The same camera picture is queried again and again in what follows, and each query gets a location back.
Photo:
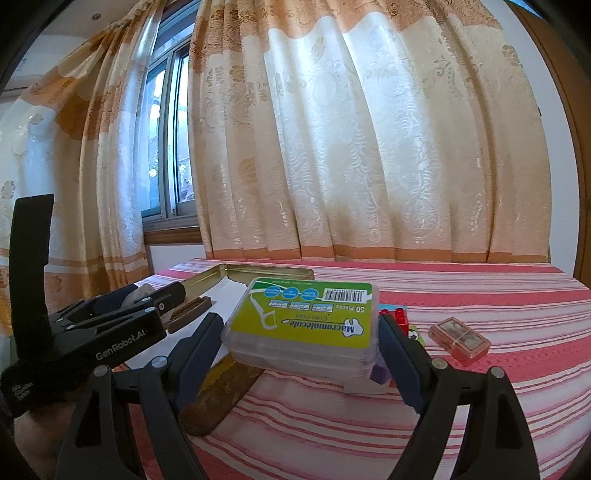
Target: white paper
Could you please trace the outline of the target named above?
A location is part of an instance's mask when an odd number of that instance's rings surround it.
[[[155,356],[168,356],[178,341],[182,338],[191,336],[195,330],[197,330],[197,327],[201,325],[205,315],[210,312],[217,313],[223,318],[224,323],[226,323],[234,311],[234,308],[236,308],[236,305],[238,305],[242,295],[244,295],[245,291],[245,284],[230,280],[229,278],[225,277],[202,295],[212,299],[212,306],[208,311],[180,330],[172,334],[167,332],[166,338],[148,347],[146,350],[139,353],[135,357],[130,358],[125,362],[125,364],[130,368],[143,368]],[[213,361],[213,365],[218,363],[227,354],[228,349],[225,345],[222,345],[216,355],[215,360]]]

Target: wooden window sill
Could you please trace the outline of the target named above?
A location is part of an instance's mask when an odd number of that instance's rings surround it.
[[[202,242],[201,230],[198,226],[144,231],[144,244],[148,246],[200,244]]]

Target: striped tablecloth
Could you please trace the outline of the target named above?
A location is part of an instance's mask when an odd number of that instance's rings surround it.
[[[145,281],[159,287],[217,263],[185,262]],[[433,323],[456,316],[483,333],[492,342],[490,353],[470,369],[499,365],[509,375],[542,478],[557,479],[591,432],[591,291],[557,268],[304,264],[313,266],[317,280],[370,281],[381,303],[408,305],[432,356],[447,356],[426,335]],[[146,473],[160,479],[139,410],[132,414]],[[437,479],[450,477],[466,417],[467,407],[458,408]],[[326,381],[265,371],[211,435],[191,440],[212,480],[381,480],[416,421],[394,387],[355,396]]]

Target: silver bolt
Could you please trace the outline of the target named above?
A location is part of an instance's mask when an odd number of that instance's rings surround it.
[[[491,374],[495,378],[503,378],[505,376],[505,371],[501,367],[492,367]]]
[[[159,356],[155,356],[150,363],[152,364],[152,367],[154,367],[154,368],[162,368],[162,367],[166,367],[166,364],[168,363],[168,359],[165,356],[159,355]]]
[[[434,358],[431,360],[431,364],[438,370],[445,370],[447,368],[447,362],[443,358]]]
[[[95,368],[95,377],[104,377],[109,371],[109,367],[106,365],[99,365]]]

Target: beige curtain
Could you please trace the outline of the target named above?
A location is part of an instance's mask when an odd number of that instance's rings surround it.
[[[209,257],[546,261],[540,114],[479,0],[203,0],[190,64]]]
[[[0,319],[14,201],[54,193],[46,297],[57,310],[148,274],[135,144],[164,0],[141,1],[32,85],[0,121]]]

